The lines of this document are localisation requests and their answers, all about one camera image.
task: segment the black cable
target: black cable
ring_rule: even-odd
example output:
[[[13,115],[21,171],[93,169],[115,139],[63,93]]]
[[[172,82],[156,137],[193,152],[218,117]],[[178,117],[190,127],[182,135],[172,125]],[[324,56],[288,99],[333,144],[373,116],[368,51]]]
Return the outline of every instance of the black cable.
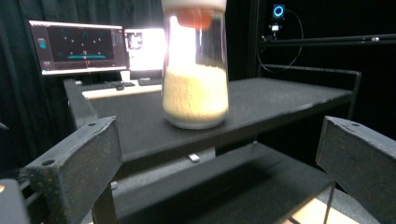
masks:
[[[301,23],[300,18],[299,18],[298,15],[297,15],[294,11],[292,11],[292,10],[286,9],[286,12],[289,12],[289,13],[293,14],[293,15],[297,18],[297,20],[298,20],[298,22],[299,22],[299,24],[300,24],[300,29],[301,29],[301,39],[304,39],[304,30],[303,30],[303,25],[302,25],[302,23]],[[256,48],[256,54],[257,54],[257,58],[259,59],[260,66],[261,66],[264,70],[266,70],[267,72],[270,72],[270,73],[280,73],[280,72],[284,72],[285,70],[289,69],[289,68],[296,62],[297,58],[298,58],[298,57],[300,56],[300,54],[301,54],[302,49],[303,49],[303,47],[300,47],[300,49],[299,49],[297,55],[294,57],[294,59],[291,61],[291,63],[289,63],[285,68],[283,68],[283,69],[281,69],[281,70],[278,70],[278,71],[273,71],[273,70],[271,70],[271,69],[265,67],[265,65],[262,63],[262,60],[260,59],[259,48]]]

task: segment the shelf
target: shelf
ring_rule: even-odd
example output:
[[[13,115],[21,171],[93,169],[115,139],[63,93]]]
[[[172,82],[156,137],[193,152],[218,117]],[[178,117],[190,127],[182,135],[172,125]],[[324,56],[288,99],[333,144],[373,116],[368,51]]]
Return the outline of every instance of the shelf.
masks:
[[[337,105],[344,91],[271,78],[232,81],[225,122],[207,130],[184,130],[163,118],[160,92],[89,100],[99,117],[117,116],[123,165],[117,179],[210,147],[241,141]]]
[[[332,186],[321,171],[261,144],[115,197],[120,223],[275,223]]]

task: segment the black backdrop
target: black backdrop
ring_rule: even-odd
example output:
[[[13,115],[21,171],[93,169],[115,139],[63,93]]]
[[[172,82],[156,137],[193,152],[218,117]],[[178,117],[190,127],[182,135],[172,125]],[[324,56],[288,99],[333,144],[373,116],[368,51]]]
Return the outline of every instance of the black backdrop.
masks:
[[[260,27],[269,35],[274,4],[284,4],[295,12],[305,38],[353,35],[396,34],[396,5],[384,0],[262,0]],[[285,14],[278,39],[298,39],[300,25],[291,13]],[[265,49],[264,63],[289,64],[298,47]],[[353,119],[396,139],[396,45],[304,47],[294,65],[329,67],[362,72],[361,88]]]
[[[22,167],[73,132],[65,77],[39,75],[29,20],[161,27],[163,10],[160,0],[0,1],[0,122],[8,126],[0,129],[0,172]]]

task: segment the computer monitor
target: computer monitor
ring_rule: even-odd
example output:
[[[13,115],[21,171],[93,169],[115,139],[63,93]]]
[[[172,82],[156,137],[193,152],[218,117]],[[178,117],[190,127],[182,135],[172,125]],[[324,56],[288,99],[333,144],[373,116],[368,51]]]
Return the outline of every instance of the computer monitor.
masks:
[[[131,79],[162,78],[165,54],[163,28],[124,29]]]
[[[44,76],[127,69],[121,26],[29,22]]]

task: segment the second monitor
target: second monitor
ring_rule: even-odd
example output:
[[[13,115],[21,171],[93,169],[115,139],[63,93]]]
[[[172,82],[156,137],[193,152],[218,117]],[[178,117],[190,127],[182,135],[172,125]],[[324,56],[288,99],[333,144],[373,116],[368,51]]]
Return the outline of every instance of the second monitor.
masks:
[[[131,79],[161,79],[165,35],[162,28],[125,29]]]

